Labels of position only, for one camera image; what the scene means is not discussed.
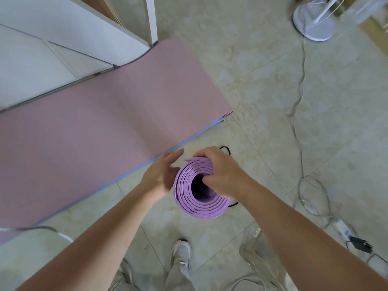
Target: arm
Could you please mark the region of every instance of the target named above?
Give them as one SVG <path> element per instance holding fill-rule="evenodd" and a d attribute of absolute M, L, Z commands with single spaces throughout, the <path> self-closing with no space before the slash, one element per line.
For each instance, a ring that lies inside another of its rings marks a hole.
<path fill-rule="evenodd" d="M 163 153 L 133 191 L 18 290 L 108 290 L 143 217 L 170 191 L 179 171 L 171 164 L 182 154 Z"/>
<path fill-rule="evenodd" d="M 388 282 L 323 230 L 249 177 L 217 147 L 194 156 L 213 162 L 203 182 L 239 201 L 264 231 L 299 291 L 388 290 Z"/>

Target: rolled yoga mat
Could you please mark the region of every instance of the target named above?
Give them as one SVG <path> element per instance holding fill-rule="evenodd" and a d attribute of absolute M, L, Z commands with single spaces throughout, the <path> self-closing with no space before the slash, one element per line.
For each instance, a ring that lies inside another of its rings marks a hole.
<path fill-rule="evenodd" d="M 128 65 L 0 113 L 0 227 L 55 215 L 231 111 L 172 38 Z M 0 232 L 0 244 L 12 235 Z"/>
<path fill-rule="evenodd" d="M 231 199 L 221 197 L 202 182 L 213 174 L 213 164 L 207 157 L 185 159 L 174 182 L 174 196 L 179 208 L 195 218 L 210 219 L 222 214 Z"/>

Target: hand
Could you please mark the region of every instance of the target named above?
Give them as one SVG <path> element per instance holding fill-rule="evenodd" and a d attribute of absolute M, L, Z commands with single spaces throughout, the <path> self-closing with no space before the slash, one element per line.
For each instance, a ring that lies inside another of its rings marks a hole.
<path fill-rule="evenodd" d="M 164 152 L 144 173 L 139 186 L 151 192 L 156 200 L 163 198 L 171 190 L 180 167 L 171 165 L 182 156 L 185 149 Z"/>
<path fill-rule="evenodd" d="M 213 163 L 214 175 L 207 175 L 202 182 L 218 195 L 239 200 L 241 186 L 252 179 L 239 164 L 218 147 L 207 147 L 194 153 L 193 157 L 206 156 Z"/>

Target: unrolled yoga mat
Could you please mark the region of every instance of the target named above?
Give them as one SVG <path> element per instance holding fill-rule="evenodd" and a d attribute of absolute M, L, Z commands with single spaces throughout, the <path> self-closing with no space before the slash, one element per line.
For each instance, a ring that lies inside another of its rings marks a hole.
<path fill-rule="evenodd" d="M 231 199 L 217 195 L 202 182 L 202 177 L 213 174 L 213 164 L 206 157 L 185 159 L 174 182 L 174 196 L 179 208 L 195 218 L 210 219 L 222 214 Z"/>
<path fill-rule="evenodd" d="M 3 112 L 0 226 L 36 224 L 230 112 L 176 38 L 126 66 Z M 2 232 L 0 242 L 10 237 Z"/>

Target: forearm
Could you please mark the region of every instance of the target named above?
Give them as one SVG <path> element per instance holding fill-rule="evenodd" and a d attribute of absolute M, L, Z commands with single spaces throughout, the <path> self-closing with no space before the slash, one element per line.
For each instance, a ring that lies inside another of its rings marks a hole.
<path fill-rule="evenodd" d="M 146 191 L 136 187 L 18 290 L 108 290 L 140 222 L 155 203 Z"/>
<path fill-rule="evenodd" d="M 239 200 L 300 291 L 387 290 L 388 283 L 310 220 L 254 180 Z"/>

